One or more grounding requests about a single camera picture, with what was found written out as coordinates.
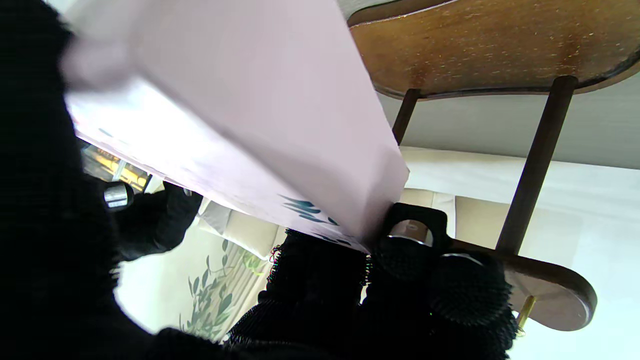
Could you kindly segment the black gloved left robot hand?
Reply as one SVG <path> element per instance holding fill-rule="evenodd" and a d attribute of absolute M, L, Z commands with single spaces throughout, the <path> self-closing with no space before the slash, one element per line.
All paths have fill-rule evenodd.
<path fill-rule="evenodd" d="M 385 246 L 364 253 L 288 229 L 258 303 L 226 342 L 129 319 L 114 288 L 121 261 L 185 238 L 202 195 L 164 183 L 110 212 L 83 171 L 58 67 L 71 32 L 41 0 L 1 2 L 1 260 L 26 360 L 506 360 L 517 333 L 510 285 L 482 253 Z"/>

